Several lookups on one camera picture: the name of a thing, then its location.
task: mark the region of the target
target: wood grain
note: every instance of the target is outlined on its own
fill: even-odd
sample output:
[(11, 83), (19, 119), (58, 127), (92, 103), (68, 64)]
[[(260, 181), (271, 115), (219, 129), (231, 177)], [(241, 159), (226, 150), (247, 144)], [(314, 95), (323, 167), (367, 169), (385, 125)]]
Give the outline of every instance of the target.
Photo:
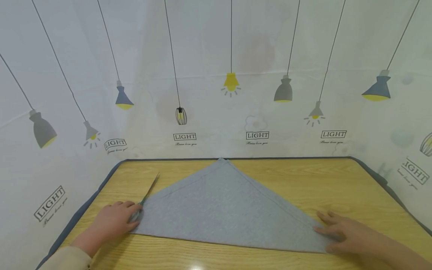
[[(205, 168), (213, 160), (132, 161), (120, 165), (65, 239), (84, 231), (97, 212), (118, 200), (139, 201), (161, 173), (153, 194)], [(232, 161), (242, 172), (316, 218), (332, 210), (359, 220), (432, 260), (432, 238), (351, 159), (263, 159)], [(386, 269), (355, 255), (310, 254), (126, 235), (107, 243), (94, 270), (129, 269)]]

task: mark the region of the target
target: folded triangle fabric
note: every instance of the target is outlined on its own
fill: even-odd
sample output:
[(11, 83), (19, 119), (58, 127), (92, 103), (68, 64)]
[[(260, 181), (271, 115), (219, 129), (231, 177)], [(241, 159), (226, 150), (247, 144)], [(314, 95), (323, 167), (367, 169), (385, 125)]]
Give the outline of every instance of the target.
[(152, 195), (143, 208), (132, 233), (318, 253), (333, 242), (312, 229), (317, 221), (224, 159)]

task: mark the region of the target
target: gray lamp shade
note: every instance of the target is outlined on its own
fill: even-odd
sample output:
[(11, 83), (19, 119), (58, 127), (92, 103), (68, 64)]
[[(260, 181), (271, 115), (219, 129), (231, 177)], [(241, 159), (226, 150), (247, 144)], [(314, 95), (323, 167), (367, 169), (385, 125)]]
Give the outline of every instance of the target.
[(129, 110), (132, 108), (133, 103), (130, 101), (130, 99), (127, 97), (126, 93), (124, 92), (124, 87), (121, 85), (121, 81), (117, 81), (117, 90), (118, 90), (118, 96), (115, 104), (124, 110)]
[(420, 152), (426, 156), (432, 156), (432, 133), (426, 136), (426, 138), (423, 140), (422, 144), (420, 145)]
[(177, 123), (179, 125), (186, 125), (187, 123), (187, 115), (186, 111), (182, 107), (178, 107), (175, 110), (175, 118), (177, 119)]
[(50, 123), (43, 119), (41, 113), (36, 112), (36, 110), (30, 111), (29, 119), (34, 123), (33, 132), (35, 133), (35, 138), (39, 147), (44, 148), (50, 145), (57, 137), (57, 133)]
[(382, 101), (390, 98), (387, 81), (390, 80), (388, 70), (382, 70), (374, 83), (366, 92), (362, 94), (366, 99), (371, 101)]
[(324, 115), (320, 109), (320, 104), (321, 104), (321, 101), (317, 101), (317, 103), (315, 104), (315, 108), (309, 114), (309, 116), (312, 116), (313, 119), (317, 119), (318, 117)]
[(86, 126), (87, 132), (86, 132), (86, 140), (92, 139), (94, 140), (96, 138), (96, 135), (98, 134), (98, 131), (90, 126), (90, 123), (88, 121), (84, 122), (84, 125)]
[(290, 85), (291, 79), (288, 75), (284, 75), (282, 84), (277, 88), (274, 94), (274, 101), (276, 102), (289, 102), (292, 101), (292, 87)]

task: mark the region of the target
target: light bulb illustration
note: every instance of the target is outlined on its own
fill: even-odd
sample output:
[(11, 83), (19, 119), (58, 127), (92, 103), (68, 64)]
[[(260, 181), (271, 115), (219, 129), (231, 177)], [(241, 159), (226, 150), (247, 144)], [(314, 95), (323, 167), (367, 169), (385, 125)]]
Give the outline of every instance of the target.
[(426, 136), (426, 138), (423, 140), (422, 144), (420, 145), (420, 152), (426, 156), (432, 156), (432, 133)]
[(225, 80), (225, 83), (223, 86), (225, 86), (225, 87), (222, 88), (221, 91), (226, 90), (225, 95), (227, 95), (229, 92), (229, 97), (232, 97), (232, 92), (234, 92), (237, 95), (236, 90), (241, 89), (238, 87), (239, 84), (238, 84), (237, 78), (235, 77), (235, 73), (227, 73), (226, 74), (226, 80)]
[(21, 90), (22, 94), (24, 95), (25, 99), (27, 100), (27, 103), (29, 104), (29, 107), (31, 108), (30, 111), (30, 120), (34, 123), (33, 124), (33, 133), (36, 138), (36, 142), (38, 143), (40, 148), (45, 148), (49, 146), (55, 138), (57, 138), (57, 133), (55, 132), (54, 128), (42, 118), (42, 115), (40, 112), (36, 112), (36, 110), (31, 105), (29, 99), (27, 98), (27, 95), (25, 94), (24, 90), (22, 89), (21, 85), (19, 84), (17, 78), (13, 74), (12, 70), (10, 69), (7, 62), (4, 60), (3, 56), (0, 54), (0, 58), (3, 60), (4, 64), (6, 65), (7, 69), (9, 70), (10, 74), (14, 78), (16, 84), (18, 85), (19, 89)]
[(390, 80), (388, 73), (388, 70), (382, 70), (379, 73), (377, 82), (362, 94), (365, 99), (370, 101), (382, 101), (390, 98), (390, 92), (387, 86), (387, 81)]
[(179, 125), (186, 125), (187, 124), (187, 115), (186, 115), (186, 111), (184, 108), (178, 107), (175, 110), (175, 117), (176, 117), (177, 123)]
[(117, 81), (117, 90), (118, 90), (118, 96), (115, 104), (123, 109), (123, 110), (129, 110), (133, 107), (133, 103), (130, 101), (130, 99), (126, 96), (124, 92), (124, 87), (121, 85), (121, 81)]
[(95, 145), (95, 147), (98, 147), (98, 144), (95, 140), (101, 141), (101, 139), (98, 138), (100, 132), (90, 126), (90, 123), (88, 121), (84, 122), (84, 126), (86, 127), (86, 142), (84, 143), (84, 146), (90, 143), (90, 149), (93, 147), (93, 144)]
[(400, 42), (403, 39), (403, 35), (407, 31), (408, 25), (410, 25), (411, 19), (413, 18), (413, 15), (417, 9), (417, 6), (419, 5), (420, 0), (417, 0), (416, 6), (414, 7), (413, 12), (411, 13), (411, 16), (408, 20), (407, 25), (405, 26), (405, 29), (402, 32), (402, 35), (399, 39), (398, 44), (396, 45), (396, 49), (394, 50), (393, 55), (391, 56), (390, 62), (388, 63), (388, 66), (385, 70), (382, 70), (380, 74), (377, 77), (377, 82), (374, 83), (366, 92), (362, 94), (362, 96), (365, 99), (368, 99), (370, 101), (383, 101), (390, 98), (390, 91), (388, 90), (387, 81), (390, 80), (389, 74), (389, 68), (391, 65), (391, 62), (393, 61), (393, 58), (397, 52), (397, 49), (399, 48)]
[(231, 72), (226, 74), (225, 83), (223, 84), (224, 88), (221, 91), (225, 91), (224, 95), (229, 93), (229, 97), (232, 98), (232, 93), (234, 92), (237, 95), (237, 89), (241, 90), (238, 87), (240, 84), (238, 83), (237, 78), (235, 77), (235, 73), (232, 71), (232, 0), (231, 0)]
[(309, 117), (304, 118), (304, 120), (308, 120), (306, 125), (309, 125), (309, 123), (312, 122), (312, 126), (314, 126), (315, 120), (318, 122), (318, 124), (321, 124), (320, 119), (325, 119), (320, 105), (321, 101), (317, 101), (315, 104), (315, 108), (311, 111)]
[(282, 84), (277, 88), (274, 94), (274, 101), (276, 102), (290, 102), (292, 101), (292, 88), (290, 85), (291, 79), (288, 75), (282, 78)]

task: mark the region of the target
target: cage lamp illustration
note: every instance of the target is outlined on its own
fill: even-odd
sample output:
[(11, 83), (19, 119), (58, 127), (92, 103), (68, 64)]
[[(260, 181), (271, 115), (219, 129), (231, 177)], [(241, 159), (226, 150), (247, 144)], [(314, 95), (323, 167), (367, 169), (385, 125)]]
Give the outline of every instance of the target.
[(176, 117), (177, 123), (179, 125), (186, 125), (187, 124), (187, 115), (186, 115), (186, 111), (184, 108), (178, 107), (175, 110), (175, 117)]
[(420, 145), (420, 152), (426, 156), (432, 156), (432, 133), (426, 136), (426, 138), (423, 140), (422, 144)]
[(50, 145), (57, 137), (54, 128), (36, 110), (30, 111), (30, 120), (34, 123), (33, 132), (39, 147), (44, 148)]
[(292, 101), (291, 79), (288, 75), (284, 75), (281, 81), (282, 84), (277, 88), (276, 93), (274, 94), (274, 101), (290, 102)]

